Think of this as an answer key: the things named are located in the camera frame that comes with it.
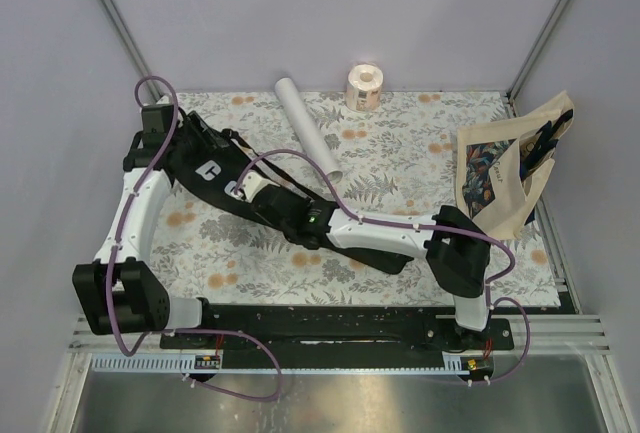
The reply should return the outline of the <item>black racket bag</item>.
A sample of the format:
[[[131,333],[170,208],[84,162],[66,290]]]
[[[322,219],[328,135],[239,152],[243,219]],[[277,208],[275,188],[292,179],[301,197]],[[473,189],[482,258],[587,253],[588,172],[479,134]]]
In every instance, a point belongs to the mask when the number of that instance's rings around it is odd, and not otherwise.
[[[244,152],[250,145],[240,135],[229,128],[220,132],[228,140],[228,147],[222,151],[195,151],[185,137],[182,124],[171,140],[168,156],[169,171],[190,193],[208,205],[235,216],[262,224],[280,231],[285,239],[308,250],[327,249],[383,273],[397,275],[412,259],[406,255],[384,252],[371,248],[343,248],[334,245],[328,238],[329,220],[338,209],[337,203],[327,200],[313,190],[295,180],[284,170],[265,160],[264,166],[274,176],[270,179],[276,186],[284,187],[300,197],[300,205],[280,227],[272,227],[251,210],[251,203],[238,199],[234,193],[236,182],[250,163]]]

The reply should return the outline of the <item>white shuttlecock tube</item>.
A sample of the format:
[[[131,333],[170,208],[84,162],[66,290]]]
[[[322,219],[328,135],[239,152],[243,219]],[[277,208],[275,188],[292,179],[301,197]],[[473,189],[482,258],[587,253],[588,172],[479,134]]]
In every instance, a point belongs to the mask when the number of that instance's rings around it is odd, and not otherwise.
[[[343,172],[293,80],[288,77],[279,79],[274,90],[304,152],[332,182],[339,182],[343,178]]]

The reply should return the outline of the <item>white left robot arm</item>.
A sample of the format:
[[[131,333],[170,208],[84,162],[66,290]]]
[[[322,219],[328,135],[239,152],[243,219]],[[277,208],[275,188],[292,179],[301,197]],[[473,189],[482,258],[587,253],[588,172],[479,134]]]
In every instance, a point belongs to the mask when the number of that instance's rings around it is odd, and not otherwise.
[[[186,159],[205,152],[214,140],[213,130],[196,112],[180,110],[179,116],[182,123],[163,148],[173,107],[142,108],[142,130],[123,159],[123,191],[107,238],[92,262],[73,271],[76,295],[96,335],[111,334],[115,320],[121,333],[182,329],[196,348],[216,339],[217,325],[203,315],[204,301],[170,296],[151,269],[152,240],[176,175],[186,171]]]

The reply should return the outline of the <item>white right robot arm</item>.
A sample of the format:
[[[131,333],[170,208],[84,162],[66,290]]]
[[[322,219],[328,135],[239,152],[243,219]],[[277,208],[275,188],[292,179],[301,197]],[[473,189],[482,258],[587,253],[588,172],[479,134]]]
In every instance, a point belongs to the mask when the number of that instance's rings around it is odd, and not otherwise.
[[[264,179],[243,181],[241,191],[258,217],[307,249],[363,253],[363,263],[389,274],[402,268],[386,265],[377,252],[426,260],[437,284],[453,296],[457,341],[475,349],[490,338],[485,270],[491,245],[457,208],[445,206],[432,217],[349,216],[335,202],[303,198]]]

